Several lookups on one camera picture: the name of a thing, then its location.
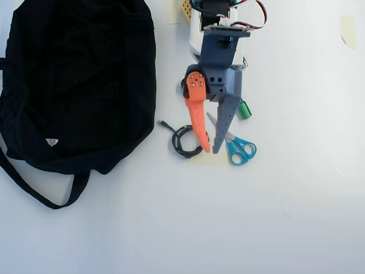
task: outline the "black cable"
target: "black cable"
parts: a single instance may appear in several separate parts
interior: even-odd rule
[[[160,124],[173,132],[171,142],[172,142],[173,148],[181,156],[183,156],[187,159],[190,159],[203,151],[203,148],[201,146],[198,146],[194,151],[185,151],[183,149],[183,146],[181,145],[181,138],[184,136],[184,134],[193,130],[192,126],[183,126],[183,127],[180,127],[178,130],[174,130],[165,121],[160,121]]]

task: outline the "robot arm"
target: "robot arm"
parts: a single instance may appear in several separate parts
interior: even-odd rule
[[[259,27],[237,22],[237,3],[203,0],[201,4],[204,9],[199,7],[193,10],[190,23],[190,45],[198,64],[188,67],[181,84],[194,133],[206,152],[210,151],[210,145],[205,134],[203,102],[205,99],[218,102],[213,146],[213,153],[216,154],[241,102],[244,52],[240,38],[250,37],[249,30]],[[246,24],[243,26],[248,28],[233,26],[236,23]]]

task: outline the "green cap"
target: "green cap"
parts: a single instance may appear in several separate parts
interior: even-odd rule
[[[245,101],[241,101],[240,107],[238,108],[244,120],[249,119],[252,115],[249,106],[246,104]]]

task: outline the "yellow component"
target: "yellow component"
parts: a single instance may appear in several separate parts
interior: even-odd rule
[[[190,26],[190,20],[192,18],[192,7],[189,0],[183,0],[181,4],[181,13],[183,14],[186,22]]]

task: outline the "black backpack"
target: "black backpack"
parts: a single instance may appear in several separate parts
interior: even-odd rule
[[[0,150],[1,167],[50,208],[74,203],[91,170],[109,173],[153,130],[155,55],[143,0],[25,0],[0,59],[0,131],[8,157],[74,174],[70,198],[50,202]]]

